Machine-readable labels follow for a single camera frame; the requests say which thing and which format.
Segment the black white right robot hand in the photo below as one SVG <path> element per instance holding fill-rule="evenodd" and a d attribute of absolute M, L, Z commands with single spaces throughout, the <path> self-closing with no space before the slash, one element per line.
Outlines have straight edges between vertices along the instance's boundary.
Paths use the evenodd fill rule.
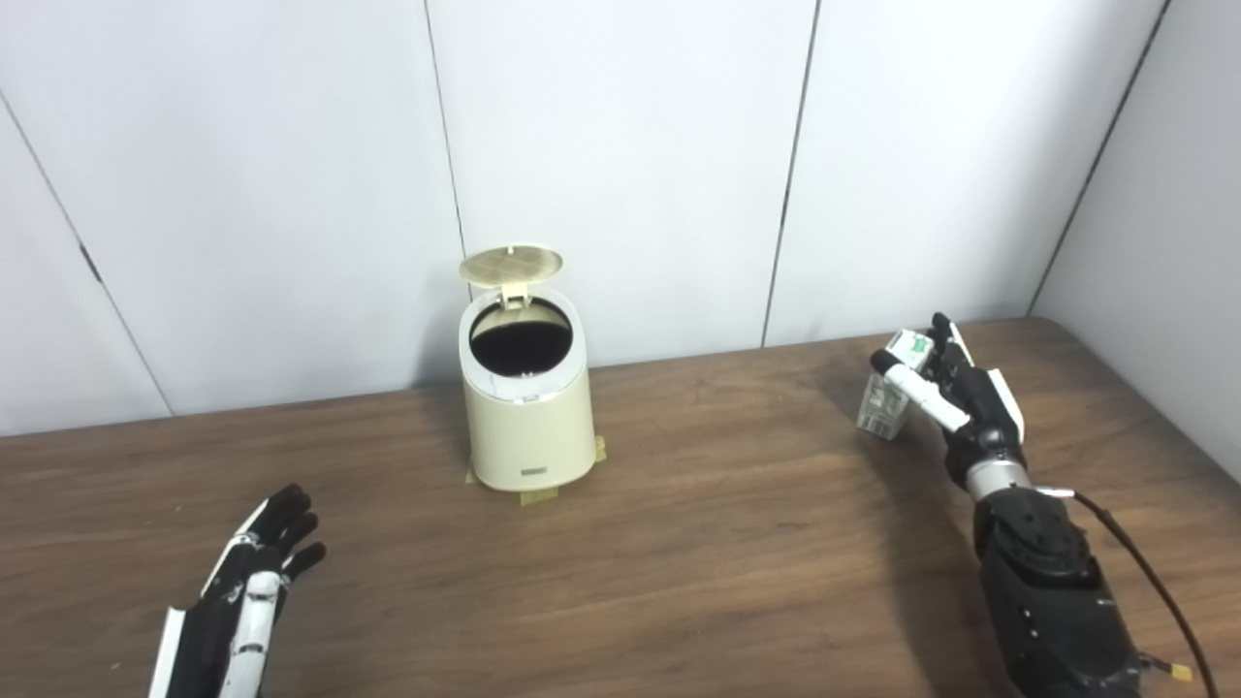
<path fill-rule="evenodd" d="M 944 471 L 980 502 L 998 491 L 1033 491 L 1024 455 L 1024 416 L 1001 373 L 970 356 L 965 338 L 943 313 L 928 332 L 932 355 L 922 370 L 887 348 L 872 351 L 872 371 L 939 425 Z"/>

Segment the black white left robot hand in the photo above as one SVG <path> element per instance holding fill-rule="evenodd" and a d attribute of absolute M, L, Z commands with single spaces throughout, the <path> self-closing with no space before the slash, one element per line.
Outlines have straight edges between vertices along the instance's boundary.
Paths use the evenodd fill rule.
<path fill-rule="evenodd" d="M 169 607 L 146 694 L 261 697 L 271 641 L 292 584 L 323 561 L 313 499 L 290 483 L 257 505 L 230 538 L 199 600 Z"/>

